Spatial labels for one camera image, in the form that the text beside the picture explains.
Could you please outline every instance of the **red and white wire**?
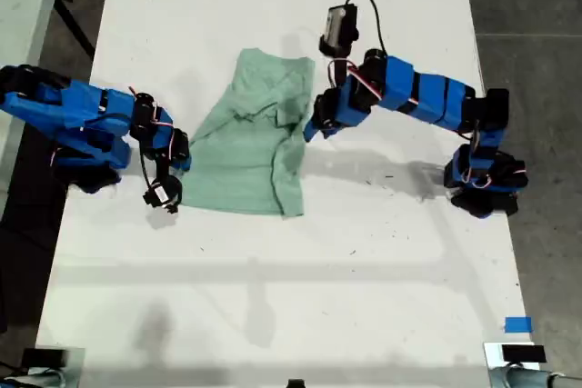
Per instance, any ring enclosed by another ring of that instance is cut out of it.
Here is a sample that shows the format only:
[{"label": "red and white wire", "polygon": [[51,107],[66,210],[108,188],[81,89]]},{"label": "red and white wire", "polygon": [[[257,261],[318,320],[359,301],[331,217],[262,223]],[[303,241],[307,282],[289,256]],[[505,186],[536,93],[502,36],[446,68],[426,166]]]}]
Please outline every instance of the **red and white wire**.
[{"label": "red and white wire", "polygon": [[329,79],[329,84],[332,88],[336,88],[336,83],[331,78],[331,66],[332,64],[335,64],[337,61],[344,61],[345,63],[352,65],[353,67],[356,67],[356,64],[354,64],[351,60],[347,58],[333,58],[331,61],[329,61],[329,64],[327,64],[327,78]]},{"label": "red and white wire", "polygon": [[354,68],[354,67],[348,67],[347,68],[347,71],[352,76],[354,76],[355,79],[357,79],[357,81],[360,84],[362,84],[365,88],[367,88],[369,90],[369,92],[372,93],[378,99],[378,101],[382,100],[382,98],[383,98],[382,97],[382,94],[378,90],[376,90],[374,88],[374,86],[372,86],[371,84],[369,84],[366,79],[364,79],[362,76],[360,76],[360,74],[359,74],[359,72],[357,71],[356,68]]}]

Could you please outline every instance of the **gray concrete floor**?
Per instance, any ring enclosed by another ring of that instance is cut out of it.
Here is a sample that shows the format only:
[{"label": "gray concrete floor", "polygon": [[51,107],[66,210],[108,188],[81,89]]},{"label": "gray concrete floor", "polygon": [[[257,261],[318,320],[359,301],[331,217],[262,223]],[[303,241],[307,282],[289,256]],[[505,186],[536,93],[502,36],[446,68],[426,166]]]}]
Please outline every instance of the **gray concrete floor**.
[{"label": "gray concrete floor", "polygon": [[[93,42],[103,2],[75,0],[71,5]],[[582,85],[577,71],[582,64],[582,0],[471,0],[471,7],[485,85],[511,91],[511,122],[503,148],[528,165],[530,186],[510,227],[534,337],[547,348],[548,368],[582,375],[582,293],[578,290],[582,145],[577,137],[582,134],[582,104],[577,100],[577,87]],[[91,63],[56,15],[51,17],[40,64],[77,79],[90,75]],[[29,135],[29,143],[41,141],[34,133]],[[42,192],[33,191],[31,204]],[[58,203],[61,194],[51,195]],[[50,250],[54,243],[53,229],[46,247]],[[15,241],[15,246],[19,244],[25,242]],[[10,287],[20,295],[11,303],[22,316],[11,324],[10,336],[0,336],[0,359],[12,363],[18,362],[22,346],[34,344],[52,262],[51,256],[35,263],[28,258],[22,261],[25,267],[15,263],[18,272],[31,272],[39,284]],[[25,303],[28,293],[40,294],[32,305]]]}]

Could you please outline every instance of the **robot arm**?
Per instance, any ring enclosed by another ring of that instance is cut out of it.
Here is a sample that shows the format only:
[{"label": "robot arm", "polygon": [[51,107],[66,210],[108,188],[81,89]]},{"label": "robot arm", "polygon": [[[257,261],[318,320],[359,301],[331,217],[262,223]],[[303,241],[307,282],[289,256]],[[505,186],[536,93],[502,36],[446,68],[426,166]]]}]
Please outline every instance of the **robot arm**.
[{"label": "robot arm", "polygon": [[6,66],[0,69],[0,109],[55,140],[55,176],[87,193],[120,181],[117,170],[127,167],[131,154],[122,137],[130,133],[142,161],[156,162],[152,183],[142,165],[145,201],[177,211],[182,186],[169,169],[189,170],[188,138],[151,95],[101,89],[30,65]]},{"label": "robot arm", "polygon": [[[345,56],[358,37],[355,8],[348,4],[331,8],[326,34],[320,40],[324,55],[343,56],[330,63],[339,64],[336,76],[340,70],[340,79],[341,70],[349,63]],[[517,191],[527,185],[525,164],[498,151],[509,117],[507,90],[490,89],[485,97],[477,98],[472,87],[442,75],[416,72],[411,64],[379,49],[368,50],[363,64],[350,65],[346,72],[345,82],[316,98],[312,119],[304,131],[307,142],[319,131],[328,138],[341,129],[358,126],[376,105],[463,137],[472,133],[470,144],[456,151],[445,170],[444,185],[459,188],[452,203],[479,217],[495,210],[507,214],[517,210]]]}]

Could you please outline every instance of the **black wire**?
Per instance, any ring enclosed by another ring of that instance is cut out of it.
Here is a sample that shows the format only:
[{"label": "black wire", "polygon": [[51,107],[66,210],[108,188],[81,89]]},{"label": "black wire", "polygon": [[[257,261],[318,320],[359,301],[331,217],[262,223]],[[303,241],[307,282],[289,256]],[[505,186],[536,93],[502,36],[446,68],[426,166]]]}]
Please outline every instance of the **black wire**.
[{"label": "black wire", "polygon": [[10,365],[9,363],[5,363],[3,361],[0,361],[0,365],[2,365],[3,367],[6,367],[8,370],[12,370],[13,372],[21,373],[23,371],[22,368],[16,367],[14,365]]},{"label": "black wire", "polygon": [[384,40],[382,39],[382,28],[380,26],[380,14],[378,13],[378,8],[376,7],[376,2],[374,0],[369,0],[374,8],[374,14],[376,14],[376,28],[378,30],[378,39],[380,40],[380,45],[382,46],[382,50],[384,51],[385,55],[388,55],[388,51],[386,50],[386,46],[384,45]]},{"label": "black wire", "polygon": [[87,124],[97,123],[97,122],[100,122],[102,120],[106,120],[107,118],[116,118],[117,120],[124,120],[126,122],[131,123],[131,117],[127,114],[122,114],[122,113],[104,114],[104,115],[101,115],[100,117],[94,118],[93,120],[87,120],[85,123],[87,123]]},{"label": "black wire", "polygon": [[27,235],[21,231],[16,230],[16,229],[6,227],[5,224],[2,224],[2,223],[0,223],[0,231],[6,231],[10,234],[18,235],[18,236],[24,238],[27,243],[33,245],[37,249],[42,250],[43,252],[45,252],[46,254],[49,254],[51,256],[53,255],[53,251],[51,249],[49,249],[48,247],[44,247],[42,244],[37,242],[37,240],[30,235]]},{"label": "black wire", "polygon": [[142,151],[141,145],[139,146],[139,161],[142,163],[142,173],[144,174],[145,184],[147,189],[151,190],[152,185],[149,183],[149,177],[147,176],[146,161],[144,161],[144,152]]}]

